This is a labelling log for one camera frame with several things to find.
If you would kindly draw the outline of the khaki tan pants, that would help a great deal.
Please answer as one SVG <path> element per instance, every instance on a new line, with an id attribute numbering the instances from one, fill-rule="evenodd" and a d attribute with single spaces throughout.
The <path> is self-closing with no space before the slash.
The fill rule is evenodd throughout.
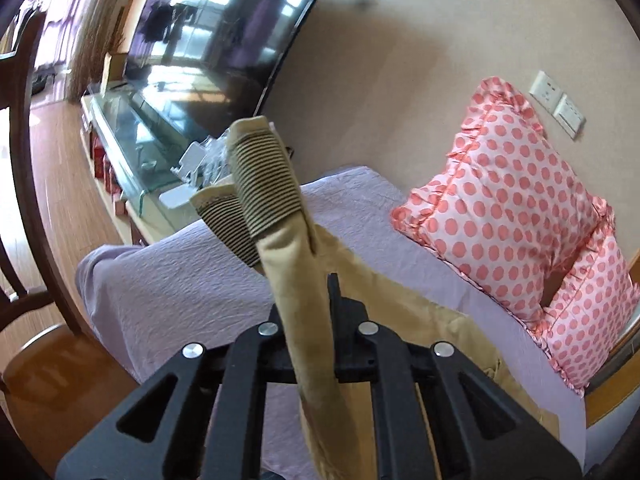
<path id="1" fill-rule="evenodd" d="M 196 193 L 191 203 L 216 237 L 268 278 L 292 356 L 303 432 L 321 478 L 371 479 L 375 473 L 369 393 L 363 385 L 341 385 L 334 376 L 332 272 L 373 321 L 422 347 L 450 341 L 553 437 L 560 434 L 558 416 L 536 405 L 472 318 L 373 271 L 314 223 L 267 118 L 234 122 L 227 156 L 230 177 Z"/>

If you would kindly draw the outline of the lavender bed sheet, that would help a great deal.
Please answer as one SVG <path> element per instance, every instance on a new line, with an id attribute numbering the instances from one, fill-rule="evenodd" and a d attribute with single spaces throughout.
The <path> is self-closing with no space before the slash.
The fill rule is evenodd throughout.
<path id="1" fill-rule="evenodd" d="M 562 443 L 577 458 L 585 456 L 582 398 L 502 307 L 392 227 L 398 188 L 360 166 L 307 183 L 303 194 L 314 221 L 372 270 L 469 315 L 536 404 L 559 419 Z M 272 305 L 266 279 L 202 222 L 146 247 L 96 248 L 79 263 L 76 285 L 96 336 L 137 380 L 148 379 L 189 342 L 228 344 L 265 320 Z"/>

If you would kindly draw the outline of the dark wooden chair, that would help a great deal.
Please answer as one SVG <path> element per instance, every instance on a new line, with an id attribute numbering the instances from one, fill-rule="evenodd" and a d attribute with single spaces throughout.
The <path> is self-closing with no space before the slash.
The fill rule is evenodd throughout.
<path id="1" fill-rule="evenodd" d="M 77 398 L 98 384 L 98 373 L 110 362 L 76 307 L 54 260 L 42 222 L 30 150 L 30 101 L 32 73 L 46 14 L 33 10 L 23 22 L 15 49 L 1 57 L 1 106 L 9 111 L 9 144 L 13 186 L 27 244 L 43 285 L 28 289 L 21 282 L 5 250 L 1 271 L 13 295 L 1 295 L 1 327 L 7 328 L 23 315 L 53 304 L 64 323 L 52 327 L 23 349 L 12 363 L 17 375 L 1 381 L 1 390 L 30 400 L 44 396 L 61 400 Z"/>

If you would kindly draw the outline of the polka dot pillow near television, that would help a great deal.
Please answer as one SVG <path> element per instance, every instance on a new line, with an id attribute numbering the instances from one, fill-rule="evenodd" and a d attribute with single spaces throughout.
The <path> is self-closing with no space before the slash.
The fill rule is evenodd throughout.
<path id="1" fill-rule="evenodd" d="M 575 258 L 601 216 L 512 84 L 483 80 L 445 169 L 413 188 L 390 220 L 521 323 L 544 314 L 549 276 Z"/>

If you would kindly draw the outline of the polka dot pillow near door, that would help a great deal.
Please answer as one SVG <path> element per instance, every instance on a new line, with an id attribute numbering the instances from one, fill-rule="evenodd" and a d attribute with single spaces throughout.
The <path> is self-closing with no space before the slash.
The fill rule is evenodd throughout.
<path id="1" fill-rule="evenodd" d="M 534 331 L 555 373 L 580 396 L 639 304 L 639 285 L 616 240 L 614 210 L 600 197 L 593 205 L 601 219 Z"/>

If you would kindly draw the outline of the clear plastic packaging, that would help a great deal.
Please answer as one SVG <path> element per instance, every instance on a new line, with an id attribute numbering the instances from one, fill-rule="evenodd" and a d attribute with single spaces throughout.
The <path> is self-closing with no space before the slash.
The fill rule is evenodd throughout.
<path id="1" fill-rule="evenodd" d="M 193 142 L 183 152 L 178 164 L 170 171 L 181 181 L 178 190 L 186 197 L 191 197 L 202 188 L 209 188 L 232 175 L 229 166 L 229 148 L 235 151 L 242 142 L 248 139 L 263 138 L 268 141 L 279 140 L 270 129 L 249 132 L 235 136 L 228 142 L 229 131 L 226 130 L 218 139 L 207 138 L 203 142 Z"/>

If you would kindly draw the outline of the glass top tv stand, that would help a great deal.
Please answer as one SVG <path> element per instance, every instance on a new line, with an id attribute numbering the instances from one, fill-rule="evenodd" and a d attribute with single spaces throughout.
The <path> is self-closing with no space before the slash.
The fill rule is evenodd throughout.
<path id="1" fill-rule="evenodd" d="M 80 102 L 89 167 L 122 241 L 153 244 L 197 222 L 187 200 L 160 201 L 182 185 L 172 170 L 189 139 L 124 82 L 91 89 Z"/>

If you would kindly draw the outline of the black flat television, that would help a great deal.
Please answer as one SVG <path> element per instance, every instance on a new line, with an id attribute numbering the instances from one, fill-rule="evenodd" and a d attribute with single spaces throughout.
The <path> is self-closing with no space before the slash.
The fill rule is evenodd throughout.
<path id="1" fill-rule="evenodd" d="M 145 0 L 124 76 L 138 112 L 189 141 L 255 115 L 314 0 Z"/>

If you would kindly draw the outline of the white wall light switch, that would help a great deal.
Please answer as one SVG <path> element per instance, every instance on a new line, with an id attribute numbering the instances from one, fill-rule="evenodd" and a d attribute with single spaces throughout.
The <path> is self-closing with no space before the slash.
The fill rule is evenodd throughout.
<path id="1" fill-rule="evenodd" d="M 582 127 L 586 122 L 584 114 L 578 110 L 578 107 L 566 93 L 562 94 L 552 116 L 572 140 L 575 140 L 582 132 Z"/>

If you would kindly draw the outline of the white wall power socket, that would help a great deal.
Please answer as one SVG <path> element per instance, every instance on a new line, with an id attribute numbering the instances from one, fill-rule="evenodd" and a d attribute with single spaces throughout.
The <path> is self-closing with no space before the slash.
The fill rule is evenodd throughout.
<path id="1" fill-rule="evenodd" d="M 563 90 L 543 70 L 540 70 L 532 85 L 529 94 L 550 114 L 553 114 L 561 101 Z"/>

